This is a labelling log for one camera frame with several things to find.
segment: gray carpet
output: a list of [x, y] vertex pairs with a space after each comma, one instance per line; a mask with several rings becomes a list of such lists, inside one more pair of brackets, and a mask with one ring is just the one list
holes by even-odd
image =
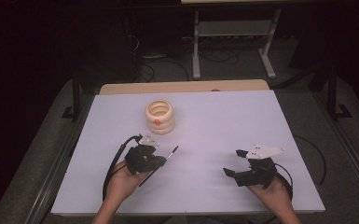
[[[257, 44], [246, 50], [235, 51], [235, 55], [239, 53], [239, 57], [237, 62], [233, 61], [233, 64], [216, 63], [201, 58], [201, 79], [263, 78], [271, 86], [276, 85], [298, 72], [287, 66], [296, 43], [295, 40], [275, 41], [271, 46], [269, 58], [277, 73], [277, 78], [274, 80], [266, 77], [256, 51]], [[223, 51], [206, 51], [205, 56], [210, 56], [211, 53], [220, 58], [227, 56]], [[191, 76], [192, 71], [190, 54], [181, 59], [164, 58], [148, 65], [154, 68], [156, 81], [185, 81], [187, 80], [186, 76]], [[289, 127], [297, 136], [295, 140], [304, 162], [315, 185], [320, 188], [319, 193], [326, 208], [323, 213], [300, 215], [300, 218], [303, 223], [359, 223], [359, 177], [336, 128], [337, 125], [342, 128], [359, 155], [359, 102], [351, 87], [339, 80], [338, 103], [345, 104], [353, 118], [340, 119], [338, 123], [335, 123], [325, 112], [325, 90], [321, 93], [308, 91], [307, 85], [310, 79], [311, 76], [306, 77], [286, 90], [275, 91]], [[64, 168], [70, 160], [69, 157], [65, 156], [64, 160], [59, 161], [62, 169], [54, 170], [57, 176], [54, 182], [56, 184], [49, 186], [49, 192], [40, 191], [44, 183], [46, 184], [48, 175], [52, 172], [52, 165], [57, 163], [56, 155], [63, 150], [63, 146], [71, 146], [81, 129], [79, 123], [84, 122], [85, 117], [81, 117], [79, 122], [75, 123], [69, 119], [62, 119], [63, 111], [72, 104], [71, 97], [71, 83], [68, 83], [62, 87], [62, 91], [51, 106], [21, 167], [0, 203], [0, 223], [24, 223], [26, 221], [38, 223], [41, 220], [43, 223], [90, 223], [91, 217], [60, 217], [48, 212], [60, 186], [65, 172]], [[92, 96], [83, 96], [82, 103], [86, 112], [91, 101]], [[319, 186], [319, 182], [324, 174], [324, 165], [322, 157], [315, 147], [321, 150], [327, 164], [326, 177], [322, 186]], [[41, 201], [40, 195], [45, 195], [46, 200]], [[37, 207], [37, 213], [35, 213], [35, 201], [43, 204], [43, 206]], [[270, 217], [271, 215], [248, 216], [254, 223], [262, 223]], [[241, 216], [220, 218], [227, 223], [243, 223]], [[183, 217], [171, 220], [172, 223], [185, 223], [185, 221], [186, 219]], [[158, 223], [150, 221], [149, 218], [117, 218], [117, 223], [153, 222]]]

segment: pen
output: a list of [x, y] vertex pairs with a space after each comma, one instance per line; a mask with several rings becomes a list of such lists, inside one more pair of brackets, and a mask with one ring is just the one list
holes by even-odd
[[[175, 147], [175, 148], [173, 149], [173, 152], [171, 152], [171, 154], [170, 154], [167, 158], [165, 158], [165, 161], [167, 161], [167, 160], [171, 157], [171, 155], [172, 155], [173, 153], [175, 153], [176, 149], [178, 149], [178, 148], [179, 148], [179, 146], [178, 146], [178, 147]], [[154, 174], [158, 169], [159, 169], [159, 168], [157, 168], [157, 169], [154, 170], [152, 173], [150, 173], [150, 175], [148, 175], [148, 176], [144, 179], [144, 181], [142, 181], [142, 183], [141, 183], [138, 187], [141, 187], [141, 186], [146, 182], [146, 180], [147, 180], [148, 178], [150, 178], [150, 176], [152, 176], [152, 174]]]

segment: white table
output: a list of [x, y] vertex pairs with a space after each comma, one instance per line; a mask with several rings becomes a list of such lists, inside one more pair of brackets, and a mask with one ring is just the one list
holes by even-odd
[[[324, 211], [273, 91], [200, 91], [96, 96], [51, 212], [63, 216], [97, 213], [107, 168], [129, 137], [148, 133], [145, 107], [172, 103], [176, 125], [164, 135], [156, 155], [167, 163], [117, 211], [120, 215], [254, 214], [268, 209], [246, 187], [239, 188], [223, 167], [249, 170], [235, 150], [254, 143], [284, 147], [273, 157], [294, 179], [297, 212]], [[131, 146], [127, 145], [122, 158]]]

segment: person's right hand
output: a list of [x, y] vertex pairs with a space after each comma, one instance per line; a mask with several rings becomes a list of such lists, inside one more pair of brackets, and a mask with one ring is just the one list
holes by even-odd
[[253, 185], [247, 188], [251, 190], [282, 223], [301, 223], [293, 209], [289, 193], [278, 177], [275, 176], [266, 189], [263, 189], [262, 185]]
[[92, 220], [93, 224], [112, 223], [113, 216], [121, 203], [133, 194], [142, 180], [150, 173], [132, 175], [126, 164], [126, 161], [121, 161], [115, 166], [106, 189], [106, 197], [97, 215]]

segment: black cable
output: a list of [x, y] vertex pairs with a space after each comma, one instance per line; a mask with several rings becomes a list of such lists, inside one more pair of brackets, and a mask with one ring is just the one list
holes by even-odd
[[[277, 166], [281, 167], [282, 169], [284, 169], [284, 167], [281, 166], [281, 165], [278, 164], [278, 163], [275, 163], [275, 165], [277, 165]], [[290, 187], [293, 188], [293, 179], [292, 179], [292, 176], [290, 175], [290, 173], [289, 173], [286, 169], [284, 169], [284, 171], [289, 175], [289, 178], [290, 178]]]
[[221, 217], [212, 217], [212, 216], [208, 216], [209, 219], [212, 219], [213, 221], [218, 221], [220, 223], [224, 223], [224, 224], [238, 224], [238, 222], [228, 222], [227, 220], [225, 220], [224, 218]]
[[147, 63], [174, 63], [174, 64], [180, 66], [180, 67], [183, 69], [183, 71], [185, 71], [186, 80], [187, 80], [187, 81], [190, 80], [190, 78], [189, 78], [189, 76], [188, 76], [187, 70], [186, 70], [185, 67], [184, 67], [183, 65], [181, 65], [180, 63], [177, 63], [177, 62], [174, 62], [174, 61], [167, 61], [167, 60], [164, 60], [164, 61], [152, 61], [152, 62], [147, 62]]
[[314, 145], [310, 140], [308, 140], [308, 139], [306, 139], [306, 138], [304, 138], [304, 137], [301, 137], [301, 136], [299, 136], [299, 135], [295, 135], [295, 134], [293, 134], [293, 136], [296, 137], [296, 138], [299, 138], [299, 139], [301, 139], [301, 140], [303, 140], [303, 141], [308, 142], [311, 146], [313, 146], [313, 147], [316, 149], [316, 151], [317, 151], [317, 152], [319, 153], [319, 155], [321, 156], [322, 161], [323, 161], [323, 163], [324, 163], [324, 173], [323, 173], [323, 175], [322, 175], [321, 180], [319, 181], [319, 186], [322, 186], [323, 183], [324, 183], [324, 180], [325, 180], [325, 178], [326, 178], [326, 173], [327, 173], [327, 162], [326, 162], [326, 160], [325, 160], [325, 158], [324, 158], [324, 154], [322, 153], [321, 149], [319, 149], [316, 145]]
[[112, 176], [115, 175], [119, 170], [123, 169], [124, 167], [126, 167], [127, 164], [121, 166], [120, 168], [118, 168], [115, 172], [112, 173]]
[[269, 220], [263, 222], [263, 224], [269, 224], [271, 221], [273, 221], [273, 220], [275, 220], [275, 219], [277, 219], [276, 216], [274, 216], [274, 217], [270, 218]]
[[240, 61], [240, 52], [239, 53], [234, 53], [234, 55], [230, 55], [228, 53], [228, 51], [225, 51], [225, 50], [219, 50], [220, 52], [223, 52], [223, 53], [226, 53], [227, 54], [227, 58], [226, 59], [220, 59], [218, 58], [217, 56], [211, 54], [210, 57], [208, 57], [207, 55], [205, 55], [205, 53], [203, 51], [200, 51], [199, 52], [199, 55], [205, 59], [206, 61], [210, 61], [210, 62], [213, 62], [213, 63], [223, 63], [223, 64], [236, 64]]
[[[146, 72], [146, 70], [144, 70], [143, 66], [145, 66], [145, 67], [147, 67], [148, 69], [150, 69], [151, 72], [150, 72], [150, 73]], [[156, 72], [155, 72], [155, 70], [154, 70], [151, 66], [149, 66], [149, 65], [147, 65], [147, 64], [141, 64], [139, 69], [140, 69], [140, 72], [139, 72], [139, 73], [140, 73], [140, 76], [141, 76], [146, 82], [156, 81], [156, 79], [155, 79], [155, 74], [156, 74]]]
[[302, 78], [306, 77], [306, 76], [309, 76], [311, 74], [315, 74], [316, 71], [320, 70], [324, 65], [326, 64], [325, 61], [322, 61], [322, 62], [319, 62], [317, 64], [314, 64], [313, 66], [311, 66], [310, 68], [304, 70], [304, 71], [301, 71], [299, 72], [297, 75], [287, 79], [286, 81], [280, 83], [280, 84], [277, 84], [277, 85], [274, 85], [274, 86], [271, 86], [271, 89], [272, 90], [277, 90], [277, 89], [284, 89], [296, 82], [298, 82], [299, 80], [301, 80]]
[[123, 153], [124, 149], [126, 148], [126, 145], [132, 140], [132, 139], [135, 139], [136, 142], [138, 142], [140, 139], [142, 138], [142, 136], [139, 134], [139, 135], [135, 135], [133, 137], [130, 137], [129, 139], [127, 139], [127, 141], [125, 143], [123, 143], [120, 148], [118, 149], [118, 152], [116, 153], [116, 156], [115, 158], [112, 160], [112, 163], [110, 164], [109, 166], [109, 170], [107, 171], [106, 173], [106, 177], [105, 177], [105, 180], [104, 180], [104, 188], [103, 188], [103, 200], [106, 196], [106, 188], [107, 188], [107, 185], [109, 184], [109, 180], [110, 178], [112, 177], [112, 175], [114, 174], [113, 173], [113, 169], [115, 168], [116, 164], [117, 164], [117, 161], [118, 159], [120, 158], [121, 154]]

